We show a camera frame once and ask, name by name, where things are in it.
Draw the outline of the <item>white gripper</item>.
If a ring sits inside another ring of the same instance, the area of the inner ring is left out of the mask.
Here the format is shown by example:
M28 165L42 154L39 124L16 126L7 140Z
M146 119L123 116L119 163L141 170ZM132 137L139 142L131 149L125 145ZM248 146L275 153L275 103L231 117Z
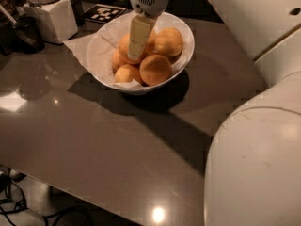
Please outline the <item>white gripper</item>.
M137 14L131 20L128 58L138 61L155 26L156 20L166 9L169 0L130 0Z

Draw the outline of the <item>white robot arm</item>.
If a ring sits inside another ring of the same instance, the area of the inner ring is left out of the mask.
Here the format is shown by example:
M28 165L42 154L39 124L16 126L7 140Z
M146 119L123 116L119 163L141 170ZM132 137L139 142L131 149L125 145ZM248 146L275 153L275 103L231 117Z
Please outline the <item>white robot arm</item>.
M300 226L300 0L208 0L269 88L220 126L204 226Z

